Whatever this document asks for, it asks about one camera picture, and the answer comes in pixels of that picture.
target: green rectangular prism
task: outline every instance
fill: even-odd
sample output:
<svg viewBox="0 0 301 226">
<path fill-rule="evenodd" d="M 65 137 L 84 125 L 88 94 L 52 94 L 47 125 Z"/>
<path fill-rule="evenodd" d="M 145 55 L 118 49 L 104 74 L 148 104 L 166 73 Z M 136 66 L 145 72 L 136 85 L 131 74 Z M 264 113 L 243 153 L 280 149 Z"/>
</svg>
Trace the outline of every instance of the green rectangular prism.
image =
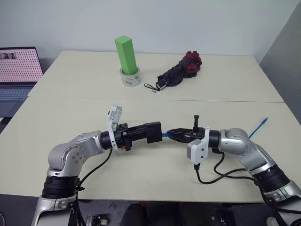
<svg viewBox="0 0 301 226">
<path fill-rule="evenodd" d="M 122 72 L 126 75 L 133 75 L 137 72 L 136 59 L 132 39 L 122 35 L 115 39 Z"/>
</svg>

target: white table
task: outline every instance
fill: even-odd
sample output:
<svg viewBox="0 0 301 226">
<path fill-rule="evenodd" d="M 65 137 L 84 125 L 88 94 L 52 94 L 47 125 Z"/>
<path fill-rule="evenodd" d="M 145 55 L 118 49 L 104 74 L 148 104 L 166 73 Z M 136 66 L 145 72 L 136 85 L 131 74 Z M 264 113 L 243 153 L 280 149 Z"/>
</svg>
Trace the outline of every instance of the white table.
<svg viewBox="0 0 301 226">
<path fill-rule="evenodd" d="M 142 82 L 122 84 L 117 53 L 63 51 L 29 93 L 30 97 L 96 97 L 148 100 L 282 102 L 252 56 L 201 55 L 194 78 L 153 93 L 157 77 L 176 65 L 183 54 L 136 54 Z"/>
<path fill-rule="evenodd" d="M 286 175 L 301 186 L 301 127 L 284 103 L 30 97 L 0 135 L 0 193 L 40 195 L 49 151 L 81 133 L 106 130 L 107 112 L 112 104 L 123 106 L 120 123 L 135 126 L 161 121 L 163 132 L 192 128 L 193 115 L 199 114 L 200 126 L 239 127 L 250 133 L 268 116 L 269 120 L 252 140 L 264 147 Z M 108 152 L 90 158 L 80 177 L 102 162 Z M 211 153 L 201 165 L 204 180 L 216 177 L 213 166 L 220 157 Z M 226 155 L 220 171 L 233 168 L 241 168 L 241 164 Z M 84 187 L 79 194 L 83 199 L 262 201 L 259 190 L 248 180 L 226 178 L 212 185 L 200 184 L 193 164 L 186 158 L 186 145 L 168 138 L 153 144 L 136 141 L 131 151 L 114 152 L 85 181 Z"/>
</svg>

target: metal bracket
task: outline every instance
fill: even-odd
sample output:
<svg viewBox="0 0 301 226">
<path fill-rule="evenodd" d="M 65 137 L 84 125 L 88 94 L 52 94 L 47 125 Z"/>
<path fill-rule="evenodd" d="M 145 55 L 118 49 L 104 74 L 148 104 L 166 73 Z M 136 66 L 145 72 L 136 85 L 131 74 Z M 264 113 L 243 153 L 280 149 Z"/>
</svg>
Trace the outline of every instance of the metal bracket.
<svg viewBox="0 0 301 226">
<path fill-rule="evenodd" d="M 36 211 L 33 216 L 32 226 L 38 225 L 41 213 L 55 210 L 68 210 L 72 208 L 76 195 L 62 199 L 48 199 L 39 197 Z"/>
<path fill-rule="evenodd" d="M 208 156 L 209 149 L 209 127 L 205 129 L 205 136 L 202 140 L 195 139 L 187 144 L 187 157 L 195 165 L 203 162 Z"/>
<path fill-rule="evenodd" d="M 117 147 L 117 144 L 115 141 L 114 130 L 115 130 L 115 125 L 117 125 L 119 123 L 121 113 L 122 113 L 122 107 L 112 106 L 109 111 L 109 120 L 107 121 L 107 128 L 108 128 L 112 148 L 114 150 L 118 150 L 118 147 Z"/>
</svg>

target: black object on floor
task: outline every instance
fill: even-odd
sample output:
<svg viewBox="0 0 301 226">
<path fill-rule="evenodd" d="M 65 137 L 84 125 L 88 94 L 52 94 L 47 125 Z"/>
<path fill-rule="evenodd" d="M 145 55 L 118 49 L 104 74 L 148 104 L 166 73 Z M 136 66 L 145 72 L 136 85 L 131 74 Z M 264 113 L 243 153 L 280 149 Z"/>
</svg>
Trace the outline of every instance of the black object on floor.
<svg viewBox="0 0 301 226">
<path fill-rule="evenodd" d="M 0 212 L 5 216 L 6 225 L 31 225 L 37 201 L 37 197 L 0 194 Z M 79 205 L 84 219 L 103 213 L 110 219 L 109 226 L 120 226 L 124 213 L 132 202 L 92 200 L 90 203 L 80 201 Z M 193 220 L 184 221 L 184 214 L 193 215 L 197 221 L 206 218 L 208 226 L 222 226 L 219 216 L 221 210 L 232 211 L 237 226 L 266 226 L 266 218 L 274 216 L 273 211 L 264 203 L 159 201 L 145 203 L 147 226 L 201 226 Z"/>
<path fill-rule="evenodd" d="M 105 215 L 88 216 L 86 226 L 103 226 L 108 225 L 109 219 Z"/>
<path fill-rule="evenodd" d="M 120 226 L 145 226 L 145 213 L 145 207 L 140 203 L 130 205 L 123 215 Z"/>
<path fill-rule="evenodd" d="M 235 217 L 232 211 L 221 210 L 220 221 L 224 226 L 236 226 Z"/>
</svg>

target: laptop screen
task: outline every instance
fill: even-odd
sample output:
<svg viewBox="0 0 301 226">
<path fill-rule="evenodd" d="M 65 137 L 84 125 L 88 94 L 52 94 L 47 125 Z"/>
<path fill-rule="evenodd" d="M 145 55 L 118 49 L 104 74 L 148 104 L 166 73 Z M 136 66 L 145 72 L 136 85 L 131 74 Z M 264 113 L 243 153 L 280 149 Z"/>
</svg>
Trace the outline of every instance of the laptop screen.
<svg viewBox="0 0 301 226">
<path fill-rule="evenodd" d="M 37 82 L 42 75 L 35 47 L 0 48 L 0 82 Z"/>
</svg>

